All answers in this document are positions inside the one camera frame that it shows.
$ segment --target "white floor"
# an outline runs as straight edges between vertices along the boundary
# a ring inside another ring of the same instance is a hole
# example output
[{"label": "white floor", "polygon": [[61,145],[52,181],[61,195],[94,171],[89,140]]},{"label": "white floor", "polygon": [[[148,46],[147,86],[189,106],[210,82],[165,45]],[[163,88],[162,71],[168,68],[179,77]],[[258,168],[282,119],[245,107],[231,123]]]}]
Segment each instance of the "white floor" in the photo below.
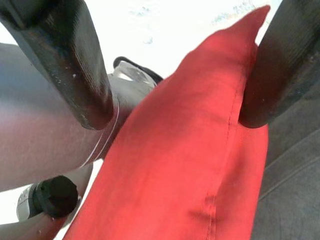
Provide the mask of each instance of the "white floor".
[{"label": "white floor", "polygon": [[[271,5],[257,37],[262,39],[282,0],[87,0],[106,69],[118,56],[146,66],[163,77],[208,35],[226,28],[256,7]],[[0,42],[16,44],[0,25]],[[101,162],[95,166],[94,177]],[[0,192],[0,224],[17,222],[16,206],[24,187]],[[55,239],[60,240],[63,232]]]}]

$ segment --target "red fabric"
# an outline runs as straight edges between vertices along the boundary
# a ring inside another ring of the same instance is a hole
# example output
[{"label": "red fabric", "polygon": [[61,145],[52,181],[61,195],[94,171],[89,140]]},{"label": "red fabric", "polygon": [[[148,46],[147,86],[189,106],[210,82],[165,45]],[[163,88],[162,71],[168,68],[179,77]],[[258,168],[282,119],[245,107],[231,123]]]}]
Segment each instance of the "red fabric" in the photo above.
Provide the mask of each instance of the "red fabric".
[{"label": "red fabric", "polygon": [[249,240],[267,127],[238,124],[269,7],[190,52],[130,115],[65,240]]}]

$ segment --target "red pillow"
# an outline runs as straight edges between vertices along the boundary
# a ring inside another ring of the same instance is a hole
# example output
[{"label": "red pillow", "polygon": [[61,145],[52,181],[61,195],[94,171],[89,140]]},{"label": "red pillow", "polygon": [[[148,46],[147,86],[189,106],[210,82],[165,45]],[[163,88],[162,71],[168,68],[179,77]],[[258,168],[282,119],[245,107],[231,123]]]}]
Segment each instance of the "red pillow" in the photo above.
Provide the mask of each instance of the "red pillow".
[{"label": "red pillow", "polygon": [[249,240],[267,127],[238,123],[269,7],[216,32],[133,111],[65,240]]}]

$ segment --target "gray fabric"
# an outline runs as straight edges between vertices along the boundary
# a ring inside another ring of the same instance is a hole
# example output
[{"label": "gray fabric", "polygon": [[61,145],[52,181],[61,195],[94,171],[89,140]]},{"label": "gray fabric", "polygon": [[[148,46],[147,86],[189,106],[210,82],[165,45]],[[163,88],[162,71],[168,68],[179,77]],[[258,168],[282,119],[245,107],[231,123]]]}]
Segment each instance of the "gray fabric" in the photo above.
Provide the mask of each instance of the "gray fabric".
[{"label": "gray fabric", "polygon": [[320,240],[320,83],[269,125],[251,240]]}]

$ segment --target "black rubber cap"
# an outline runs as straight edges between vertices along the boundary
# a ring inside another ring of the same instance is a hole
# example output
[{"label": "black rubber cap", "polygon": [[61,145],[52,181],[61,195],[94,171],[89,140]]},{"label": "black rubber cap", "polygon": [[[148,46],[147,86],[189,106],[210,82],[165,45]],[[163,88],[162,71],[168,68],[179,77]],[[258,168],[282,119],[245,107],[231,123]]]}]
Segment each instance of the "black rubber cap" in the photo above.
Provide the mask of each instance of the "black rubber cap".
[{"label": "black rubber cap", "polygon": [[77,186],[65,176],[42,181],[33,193],[34,206],[53,218],[70,214],[77,206]]}]

